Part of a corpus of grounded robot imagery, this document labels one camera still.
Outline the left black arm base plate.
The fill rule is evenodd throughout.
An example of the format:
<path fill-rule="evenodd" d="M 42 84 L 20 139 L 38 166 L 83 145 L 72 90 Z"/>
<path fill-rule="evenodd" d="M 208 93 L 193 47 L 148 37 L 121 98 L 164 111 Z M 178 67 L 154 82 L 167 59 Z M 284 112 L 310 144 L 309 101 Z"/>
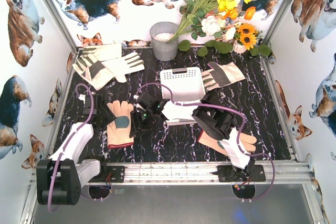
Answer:
<path fill-rule="evenodd" d="M 102 180 L 107 183 L 123 183 L 125 166 L 107 165 L 103 168 Z"/>

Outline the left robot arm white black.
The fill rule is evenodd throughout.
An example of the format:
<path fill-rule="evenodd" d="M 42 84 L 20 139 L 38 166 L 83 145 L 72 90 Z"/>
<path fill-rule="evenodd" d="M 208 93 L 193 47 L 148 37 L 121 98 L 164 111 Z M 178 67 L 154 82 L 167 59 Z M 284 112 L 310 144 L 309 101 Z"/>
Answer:
<path fill-rule="evenodd" d="M 106 173 L 102 158 L 78 160 L 89 140 L 116 117 L 102 95 L 88 94 L 84 98 L 83 111 L 76 116 L 60 148 L 36 166 L 37 200 L 41 205 L 75 205 L 84 185 Z"/>

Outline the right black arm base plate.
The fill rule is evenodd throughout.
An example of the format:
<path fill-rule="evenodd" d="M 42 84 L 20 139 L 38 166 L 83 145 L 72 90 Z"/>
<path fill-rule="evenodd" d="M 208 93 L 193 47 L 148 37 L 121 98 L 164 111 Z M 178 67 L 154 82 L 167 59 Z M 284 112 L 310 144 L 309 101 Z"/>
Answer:
<path fill-rule="evenodd" d="M 220 182 L 265 182 L 266 176 L 262 165 L 240 169 L 232 165 L 218 165 L 217 171 L 211 174 L 218 176 Z"/>

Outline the tan leather glove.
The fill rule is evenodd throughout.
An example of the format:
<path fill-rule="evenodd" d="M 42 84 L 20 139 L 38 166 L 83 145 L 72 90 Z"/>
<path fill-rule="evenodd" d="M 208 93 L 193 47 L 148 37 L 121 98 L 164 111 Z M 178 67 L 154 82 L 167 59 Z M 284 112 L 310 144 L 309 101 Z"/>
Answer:
<path fill-rule="evenodd" d="M 108 108 L 116 119 L 107 126 L 108 149 L 122 148 L 133 145 L 134 138 L 130 137 L 131 112 L 133 105 L 127 101 L 115 100 L 108 103 Z"/>
<path fill-rule="evenodd" d="M 255 144 L 257 143 L 257 139 L 254 136 L 247 135 L 245 133 L 240 134 L 240 140 L 246 151 L 250 153 L 254 153 L 256 150 Z M 217 141 L 210 136 L 208 136 L 204 131 L 201 131 L 201 134 L 198 138 L 198 142 L 202 145 L 205 145 L 225 156 L 228 156 L 226 150 L 220 147 Z"/>

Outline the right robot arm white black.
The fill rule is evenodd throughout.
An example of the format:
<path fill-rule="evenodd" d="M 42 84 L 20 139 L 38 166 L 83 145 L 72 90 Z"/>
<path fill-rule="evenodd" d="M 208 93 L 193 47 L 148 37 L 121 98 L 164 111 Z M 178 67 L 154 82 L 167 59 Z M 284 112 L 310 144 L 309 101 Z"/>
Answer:
<path fill-rule="evenodd" d="M 210 96 L 204 96 L 200 101 L 173 101 L 162 99 L 158 101 L 146 92 L 134 95 L 135 104 L 131 115 L 131 128 L 129 137 L 142 135 L 152 130 L 156 119 L 168 120 L 168 113 L 173 111 L 187 111 L 182 107 L 192 109 L 191 117 L 202 128 L 203 134 L 210 137 L 217 145 L 224 149 L 232 165 L 249 173 L 254 166 L 254 159 L 240 140 L 241 130 L 233 125 L 234 114 L 242 118 L 241 113 L 233 109 L 210 103 Z"/>

